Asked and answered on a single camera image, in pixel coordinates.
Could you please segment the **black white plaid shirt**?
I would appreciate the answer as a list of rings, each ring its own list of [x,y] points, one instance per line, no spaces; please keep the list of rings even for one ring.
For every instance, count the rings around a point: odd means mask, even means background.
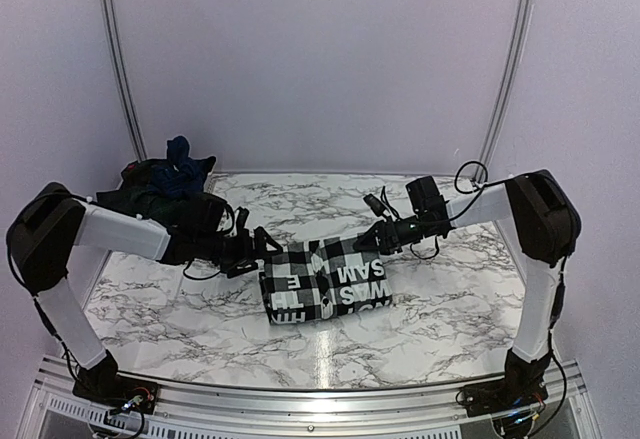
[[[259,285],[273,325],[324,321],[393,302],[380,255],[356,236],[295,242],[263,260]]]

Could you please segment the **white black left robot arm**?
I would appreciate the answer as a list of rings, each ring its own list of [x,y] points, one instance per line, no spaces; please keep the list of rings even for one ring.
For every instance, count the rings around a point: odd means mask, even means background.
[[[283,250],[263,227],[247,228],[248,214],[200,193],[176,219],[163,222],[151,214],[118,211],[50,182],[7,229],[7,262],[43,323],[75,360],[77,387],[116,404],[126,395],[126,382],[70,284],[74,255],[80,249],[101,249],[171,266],[201,260],[235,277]]]

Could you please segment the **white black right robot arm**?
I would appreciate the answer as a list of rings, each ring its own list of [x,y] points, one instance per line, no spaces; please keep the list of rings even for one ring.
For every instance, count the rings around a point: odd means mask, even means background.
[[[356,250],[391,255],[426,238],[445,238],[455,229],[513,221],[526,259],[520,324],[503,378],[468,386],[465,393],[475,404],[489,397],[506,407],[519,405],[540,385],[554,357],[552,331],[564,303],[565,265],[581,233],[576,208],[547,170],[485,183],[454,200],[445,199],[430,176],[410,182],[406,189],[412,215],[380,218],[356,240]]]

